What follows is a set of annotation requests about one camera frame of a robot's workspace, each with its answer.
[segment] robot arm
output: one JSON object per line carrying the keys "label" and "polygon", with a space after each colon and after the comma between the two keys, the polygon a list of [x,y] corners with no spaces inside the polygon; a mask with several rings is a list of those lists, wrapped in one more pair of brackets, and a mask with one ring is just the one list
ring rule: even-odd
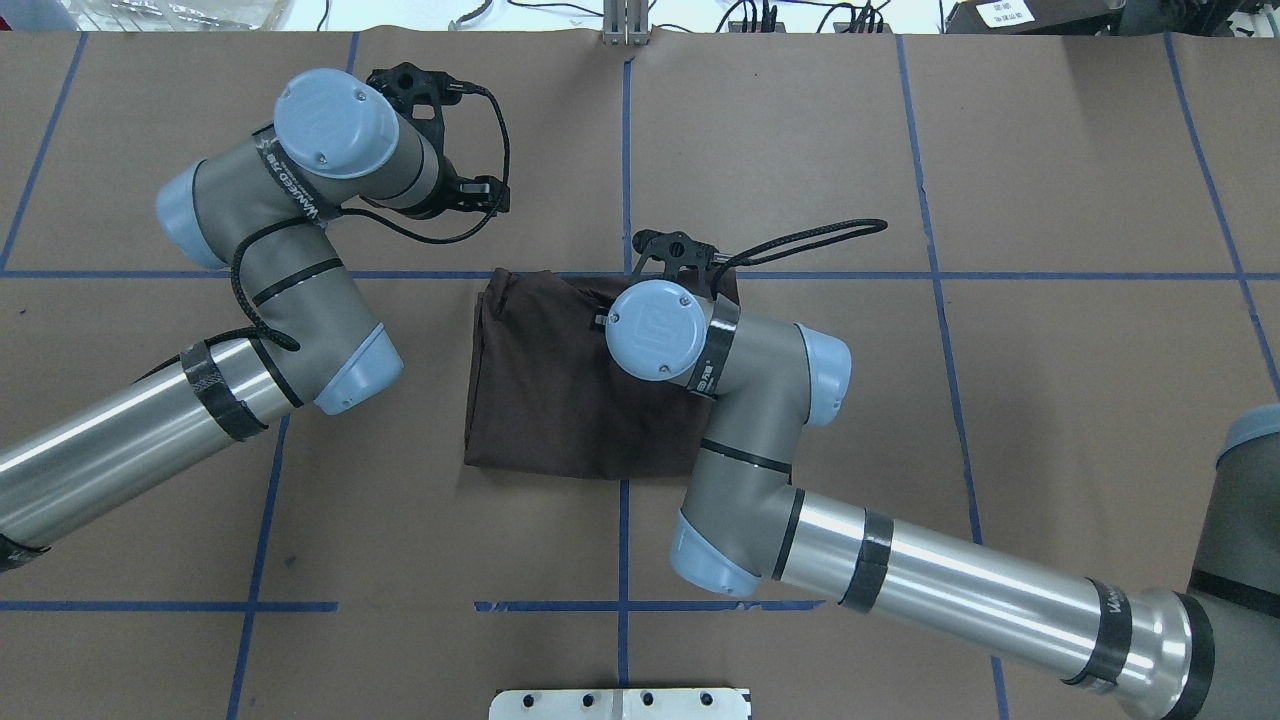
{"label": "robot arm", "polygon": [[[1111,693],[1133,717],[1280,716],[1268,679],[1280,647],[1277,491],[1263,489],[1280,475],[1280,436],[1229,443],[1197,559],[1272,605],[1196,580],[1187,594],[1126,596],[792,486],[801,427],[835,419],[847,388],[850,354],[833,337],[648,279],[618,297],[605,338],[630,374],[716,398],[671,550],[690,583],[745,597],[771,577]],[[1280,432],[1280,406],[1271,423]],[[1260,492],[1267,510],[1242,515]],[[1236,528],[1242,516],[1253,521]]]}
{"label": "robot arm", "polygon": [[[232,266],[256,329],[197,342],[0,452],[0,570],[296,407],[342,413],[399,377],[403,363],[324,223],[356,195],[412,218],[454,209],[488,220],[507,209],[507,188],[506,177],[457,177],[443,151],[440,106],[488,91],[407,63],[370,83],[333,69],[300,74],[273,126],[160,191],[165,233],[197,264]],[[415,120],[419,104],[434,119]]]}

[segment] brown cloth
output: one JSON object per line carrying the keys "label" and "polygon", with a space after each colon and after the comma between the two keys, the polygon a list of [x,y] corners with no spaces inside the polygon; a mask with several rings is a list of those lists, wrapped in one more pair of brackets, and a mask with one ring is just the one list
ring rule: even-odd
{"label": "brown cloth", "polygon": [[[691,290],[692,279],[681,275]],[[628,375],[594,327],[627,284],[494,270],[476,305],[467,465],[605,479],[692,471],[712,401]],[[737,302],[732,272],[721,292]]]}

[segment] black strap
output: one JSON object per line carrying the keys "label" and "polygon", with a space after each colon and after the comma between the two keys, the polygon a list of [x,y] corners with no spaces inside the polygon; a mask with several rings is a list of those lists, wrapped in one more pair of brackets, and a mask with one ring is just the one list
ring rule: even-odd
{"label": "black strap", "polygon": [[1093,652],[1074,678],[1062,680],[1068,685],[1083,685],[1089,692],[1106,692],[1115,687],[1116,678],[1129,659],[1133,643],[1133,610],[1120,588],[1085,578],[1098,591],[1098,637]]}
{"label": "black strap", "polygon": [[716,400],[716,386],[724,372],[724,361],[728,360],[728,351],[733,347],[733,334],[737,332],[737,320],[742,315],[742,309],[732,300],[721,295],[712,305],[712,323],[707,327],[707,343],[703,352],[694,363],[694,372],[689,375],[689,392]]}
{"label": "black strap", "polygon": [[0,573],[22,568],[44,555],[47,550],[47,547],[27,547],[0,534]]}
{"label": "black strap", "polygon": [[849,589],[840,600],[842,607],[870,612],[876,607],[879,591],[888,574],[888,556],[893,547],[893,519],[874,510],[867,510],[863,521],[863,544],[858,548],[858,564]]}
{"label": "black strap", "polygon": [[710,450],[712,452],[718,452],[724,457],[732,457],[733,460],[741,460],[742,462],[750,462],[764,468],[765,470],[773,470],[774,473],[782,473],[783,475],[791,475],[791,464],[780,462],[777,460],[771,460],[768,457],[754,455],[746,452],[745,450],[739,450],[736,447],[730,447],[727,445],[721,445],[713,439],[703,438],[703,450]]}
{"label": "black strap", "polygon": [[1213,683],[1213,665],[1217,661],[1217,651],[1213,644],[1213,625],[1208,621],[1208,615],[1199,601],[1194,597],[1174,593],[1187,611],[1187,620],[1192,626],[1192,662],[1187,671],[1187,683],[1183,693],[1178,696],[1178,702],[1161,720],[1193,720],[1208,697],[1208,688]]}
{"label": "black strap", "polygon": [[232,395],[232,388],[214,363],[205,341],[192,345],[178,356],[182,360],[182,372],[187,375],[187,382],[191,383],[191,389],[200,398],[200,404],[232,439],[244,442],[266,429],[248,405]]}
{"label": "black strap", "polygon": [[787,518],[787,532],[782,534],[782,551],[778,552],[778,561],[773,565],[774,580],[782,579],[782,571],[787,568],[787,557],[791,557],[791,543],[796,539],[796,528],[800,525],[801,507],[804,507],[804,491],[796,488],[796,496],[791,501],[791,516]]}
{"label": "black strap", "polygon": [[1280,620],[1280,594],[1262,588],[1193,569],[1192,582],[1187,584],[1187,589],[1220,597],[1240,607]]}
{"label": "black strap", "polygon": [[257,149],[257,156],[262,159],[262,164],[266,165],[266,170],[271,174],[275,184],[280,186],[280,190],[293,199],[298,205],[298,210],[308,220],[312,223],[328,223],[342,215],[342,209],[325,200],[324,195],[320,195],[320,191],[307,181],[302,168],[280,147],[280,140],[275,137],[274,126],[266,126],[253,133],[253,147]]}
{"label": "black strap", "polygon": [[333,270],[334,268],[340,268],[340,266],[342,266],[342,260],[339,260],[338,258],[330,258],[328,260],[316,263],[315,265],[302,268],[301,270],[293,273],[292,275],[284,278],[283,281],[274,282],[264,287],[261,291],[259,291],[259,293],[253,296],[253,305],[261,307],[264,302],[275,297],[276,295],[280,295],[282,292],[289,290],[291,287],[302,283],[305,281],[308,281],[319,275],[320,273],[324,273],[326,270]]}

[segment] wire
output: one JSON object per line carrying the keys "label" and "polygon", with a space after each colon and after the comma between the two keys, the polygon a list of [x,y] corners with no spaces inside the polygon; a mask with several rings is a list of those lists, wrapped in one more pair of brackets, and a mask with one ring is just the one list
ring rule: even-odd
{"label": "wire", "polygon": [[604,13],[584,8],[581,5],[575,5],[572,3],[517,3],[516,0],[507,0],[508,5],[515,5],[517,8],[530,8],[532,10],[543,10],[548,8],[572,8],[573,10],[580,10],[588,15],[594,15],[596,18],[603,18]]}
{"label": "wire", "polygon": [[730,5],[728,10],[724,10],[724,14],[721,15],[721,22],[716,24],[716,29],[712,31],[712,32],[719,32],[721,29],[723,29],[724,28],[724,23],[728,22],[728,17],[733,13],[733,10],[737,9],[739,5],[742,6],[742,32],[746,32],[746,5],[748,5],[748,3],[751,4],[751,8],[755,8],[755,0],[736,0],[732,5]]}
{"label": "wire", "polygon": [[[209,347],[212,347],[212,346],[215,346],[215,345],[218,345],[220,342],[227,342],[228,340],[256,340],[257,337],[259,337],[257,328],[255,328],[255,327],[251,325],[251,327],[247,327],[247,328],[239,328],[239,329],[234,329],[234,331],[228,331],[225,333],[219,333],[219,334],[215,334],[214,337],[206,337],[205,338],[205,345],[207,345]],[[151,375],[159,373],[160,370],[164,370],[169,365],[177,365],[178,360],[180,360],[180,359],[182,359],[182,356],[174,355],[173,357],[165,360],[164,363],[160,363],[155,368],[151,368],[150,370],[146,372],[145,375],[142,375],[141,378],[138,378],[138,379],[136,379],[133,382],[134,383],[140,383],[140,382],[150,378]]]}
{"label": "wire", "polygon": [[[819,247],[826,247],[828,245],[835,245],[837,242],[844,242],[846,240],[851,240],[851,238],[855,238],[855,237],[861,237],[864,234],[874,234],[874,233],[878,233],[878,232],[883,231],[887,227],[888,227],[888,223],[886,223],[884,220],[879,220],[879,219],[876,219],[876,218],[859,218],[859,219],[854,219],[854,220],[842,220],[840,223],[832,223],[829,225],[822,225],[822,227],[817,227],[817,228],[809,228],[806,231],[800,231],[800,232],[796,232],[796,233],[785,234],[782,237],[773,238],[773,240],[771,240],[768,242],[762,242],[760,245],[756,245],[755,247],[751,247],[750,250],[744,250],[742,252],[739,252],[737,255],[730,258],[723,264],[721,264],[721,266],[717,268],[714,273],[712,273],[712,279],[710,279],[712,297],[716,297],[716,288],[719,286],[721,278],[723,278],[724,273],[730,272],[733,268],[748,268],[748,266],[751,266],[751,265],[763,265],[764,263],[772,263],[774,260],[781,260],[782,258],[787,258],[787,256],[795,255],[797,252],[805,252],[808,250],[817,250]],[[768,252],[771,250],[777,250],[778,247],[782,247],[783,245],[791,245],[792,242],[799,242],[801,240],[809,240],[809,238],[813,238],[813,237],[820,237],[820,236],[831,234],[831,233],[835,233],[835,232],[840,232],[840,234],[833,234],[831,237],[826,237],[826,238],[822,238],[822,240],[818,240],[818,241],[814,241],[814,242],[808,242],[805,245],[800,245],[800,246],[796,246],[796,247],[790,247],[787,250],[782,250],[780,252],[774,252],[773,255],[763,255],[763,256],[760,256],[762,252]]]}
{"label": "wire", "polygon": [[485,13],[489,8],[493,8],[493,0],[484,0],[479,8],[471,10],[470,13],[462,15],[461,18],[453,20],[454,26],[461,26],[462,23],[468,23]]}

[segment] label sticker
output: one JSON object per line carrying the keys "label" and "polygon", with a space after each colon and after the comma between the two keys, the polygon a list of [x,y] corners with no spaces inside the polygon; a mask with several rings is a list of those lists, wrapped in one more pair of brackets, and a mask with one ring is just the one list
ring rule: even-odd
{"label": "label sticker", "polygon": [[998,3],[977,5],[977,9],[987,27],[1009,27],[1036,22],[1025,0],[1000,0]]}

